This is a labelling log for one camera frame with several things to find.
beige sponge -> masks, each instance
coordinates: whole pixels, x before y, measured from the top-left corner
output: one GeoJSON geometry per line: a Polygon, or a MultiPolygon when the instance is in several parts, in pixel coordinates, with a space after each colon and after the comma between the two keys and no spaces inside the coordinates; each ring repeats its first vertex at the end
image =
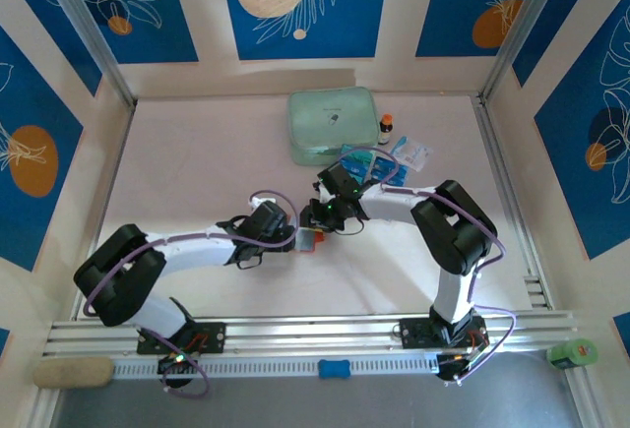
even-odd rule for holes
{"type": "Polygon", "coordinates": [[[106,386],[113,372],[114,363],[107,357],[44,359],[32,381],[41,389],[87,389],[106,386]]]}

gray floor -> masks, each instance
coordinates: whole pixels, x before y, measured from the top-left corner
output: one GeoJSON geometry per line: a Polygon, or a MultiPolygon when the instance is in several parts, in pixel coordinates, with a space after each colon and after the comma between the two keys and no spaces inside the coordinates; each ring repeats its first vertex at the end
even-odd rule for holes
{"type": "Polygon", "coordinates": [[[562,372],[541,355],[507,353],[445,388],[435,376],[219,379],[212,396],[183,400],[157,381],[68,391],[58,428],[580,426],[562,372]]]}

small bottle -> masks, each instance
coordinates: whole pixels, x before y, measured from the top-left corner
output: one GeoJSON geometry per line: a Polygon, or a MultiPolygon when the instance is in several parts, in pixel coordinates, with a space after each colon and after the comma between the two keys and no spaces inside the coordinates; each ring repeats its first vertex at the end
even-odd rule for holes
{"type": "Polygon", "coordinates": [[[385,113],[381,118],[381,134],[378,137],[379,145],[387,145],[390,142],[390,135],[392,134],[392,115],[385,113]]]}

mint green pouch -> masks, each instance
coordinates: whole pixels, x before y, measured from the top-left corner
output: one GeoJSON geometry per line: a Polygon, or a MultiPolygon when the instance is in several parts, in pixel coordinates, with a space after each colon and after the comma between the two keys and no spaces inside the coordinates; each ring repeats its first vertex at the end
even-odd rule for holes
{"type": "Polygon", "coordinates": [[[376,146],[379,125],[372,93],[363,87],[302,91],[288,98],[291,158],[328,165],[343,145],[376,146]]]}

green roll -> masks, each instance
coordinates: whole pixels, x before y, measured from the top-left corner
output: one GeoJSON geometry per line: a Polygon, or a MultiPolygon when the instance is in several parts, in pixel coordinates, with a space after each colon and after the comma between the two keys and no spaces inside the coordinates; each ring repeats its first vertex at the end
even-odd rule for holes
{"type": "Polygon", "coordinates": [[[557,369],[571,369],[598,362],[598,349],[584,338],[562,342],[547,350],[547,361],[557,369]]]}

